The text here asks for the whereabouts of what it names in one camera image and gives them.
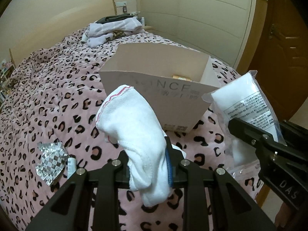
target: small white bottle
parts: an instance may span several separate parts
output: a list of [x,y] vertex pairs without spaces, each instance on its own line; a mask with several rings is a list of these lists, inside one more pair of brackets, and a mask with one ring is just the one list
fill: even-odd
[[67,159],[67,179],[69,179],[76,172],[76,156],[70,155]]
[[141,17],[141,24],[142,24],[142,26],[145,26],[144,17]]

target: qr code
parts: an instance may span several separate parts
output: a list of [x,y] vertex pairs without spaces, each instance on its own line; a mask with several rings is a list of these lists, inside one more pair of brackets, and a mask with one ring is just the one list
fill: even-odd
[[165,124],[164,125],[164,129],[165,130],[174,130],[175,125],[171,125],[171,124]]
[[177,131],[185,131],[187,127],[184,126],[177,126]]

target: wooden door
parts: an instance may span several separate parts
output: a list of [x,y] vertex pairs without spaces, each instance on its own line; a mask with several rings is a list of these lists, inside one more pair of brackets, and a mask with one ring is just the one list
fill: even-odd
[[290,0],[268,0],[264,29],[249,66],[278,120],[308,97],[308,28]]

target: bedspread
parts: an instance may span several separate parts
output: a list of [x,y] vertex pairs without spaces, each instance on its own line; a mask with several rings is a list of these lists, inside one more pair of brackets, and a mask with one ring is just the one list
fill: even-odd
[[[18,84],[5,101],[0,116],[0,203],[19,230],[25,229],[67,180],[67,168],[50,187],[36,175],[35,166],[41,158],[38,142],[62,141],[68,153],[76,156],[78,167],[87,170],[101,168],[118,157],[121,147],[106,143],[94,121],[106,98],[98,70],[117,46],[129,42],[181,46],[160,36],[141,33],[91,49],[80,43],[83,32],[84,29],[65,37],[50,49],[33,52],[11,77]],[[217,59],[212,58],[212,63],[222,85],[239,77]],[[167,134],[200,167],[225,166],[224,137],[210,108],[190,133],[168,131]],[[240,183],[252,197],[262,185],[257,176],[250,175]],[[151,208],[142,205],[138,192],[119,190],[122,231],[181,230],[182,212],[180,189],[174,190],[164,203]]]

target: foil wrapper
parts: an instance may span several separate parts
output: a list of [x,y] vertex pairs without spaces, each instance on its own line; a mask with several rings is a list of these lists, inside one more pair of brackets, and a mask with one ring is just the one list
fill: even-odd
[[37,175],[50,186],[65,168],[68,153],[62,146],[62,142],[38,143],[42,151],[41,163],[36,165]]

